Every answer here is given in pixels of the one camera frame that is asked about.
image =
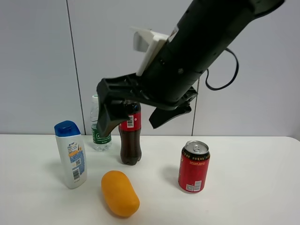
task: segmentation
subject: green label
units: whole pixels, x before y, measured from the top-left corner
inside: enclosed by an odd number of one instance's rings
[[[98,130],[96,128],[96,124],[92,125],[92,135],[93,135],[93,142],[95,144],[106,144],[109,143],[112,140],[111,134],[109,134],[107,137],[101,138]]]

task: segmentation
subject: white plastic bottle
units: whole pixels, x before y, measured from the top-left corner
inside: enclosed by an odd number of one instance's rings
[[[92,137],[93,137],[93,148],[96,151],[104,151],[108,150],[112,145],[112,136],[109,134],[105,138],[101,138],[99,136],[97,130],[97,121],[98,121],[98,113],[99,113],[99,103],[98,103],[98,95],[93,95],[92,97],[92,109],[90,111],[90,123],[92,128]]]
[[[77,188],[87,178],[85,150],[80,131],[69,120],[55,125],[54,130],[65,184],[69,189]]]

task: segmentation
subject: soda can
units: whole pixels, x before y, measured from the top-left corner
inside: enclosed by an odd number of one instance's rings
[[[200,141],[189,141],[181,151],[178,183],[188,192],[200,192],[204,188],[210,152]]]

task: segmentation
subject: white table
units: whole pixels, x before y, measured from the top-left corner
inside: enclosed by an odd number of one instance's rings
[[[288,137],[143,136],[142,159],[120,163],[120,137],[95,152],[85,141],[88,179],[70,190],[62,182],[53,135],[0,135],[1,225],[299,225],[300,142]],[[205,188],[183,192],[180,151],[188,140],[211,152]],[[141,202],[130,218],[115,217],[101,191],[102,176],[123,171]]]

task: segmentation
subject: black robotic arm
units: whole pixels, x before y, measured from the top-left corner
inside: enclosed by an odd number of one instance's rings
[[[254,19],[285,0],[193,0],[165,45],[142,76],[102,79],[97,86],[102,137],[129,119],[122,102],[133,100],[156,109],[149,121],[157,128],[191,112],[192,85]]]

